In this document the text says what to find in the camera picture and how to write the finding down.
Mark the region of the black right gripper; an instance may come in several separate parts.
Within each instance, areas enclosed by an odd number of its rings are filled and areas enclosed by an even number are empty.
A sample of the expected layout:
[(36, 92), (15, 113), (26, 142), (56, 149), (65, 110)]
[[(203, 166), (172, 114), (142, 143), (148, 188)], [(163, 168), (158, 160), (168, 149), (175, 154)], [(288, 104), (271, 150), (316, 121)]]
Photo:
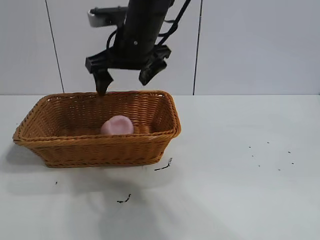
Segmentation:
[(108, 69), (139, 70), (139, 81), (146, 86), (167, 67), (171, 50), (158, 43), (165, 14), (89, 14), (93, 28), (116, 26), (107, 39), (105, 50), (88, 56), (85, 67), (93, 74), (96, 91), (104, 96), (114, 81)]

